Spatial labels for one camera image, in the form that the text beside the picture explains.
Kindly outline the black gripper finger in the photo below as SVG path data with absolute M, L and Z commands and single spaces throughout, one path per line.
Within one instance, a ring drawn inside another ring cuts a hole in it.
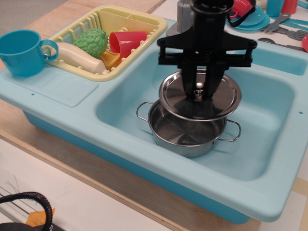
M 226 70 L 226 63 L 210 64 L 206 67 L 203 99 L 208 99 L 216 92 Z
M 197 66 L 191 63 L 182 63 L 181 77 L 187 97 L 193 97 L 196 88 Z

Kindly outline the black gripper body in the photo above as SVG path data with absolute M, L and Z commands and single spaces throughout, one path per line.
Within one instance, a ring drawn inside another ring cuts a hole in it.
M 257 43 L 224 30 L 233 1 L 192 0 L 190 6 L 194 13 L 191 28 L 157 41 L 158 63 L 177 65 L 180 69 L 184 68 L 184 62 L 207 67 L 221 64 L 225 70 L 250 67 Z

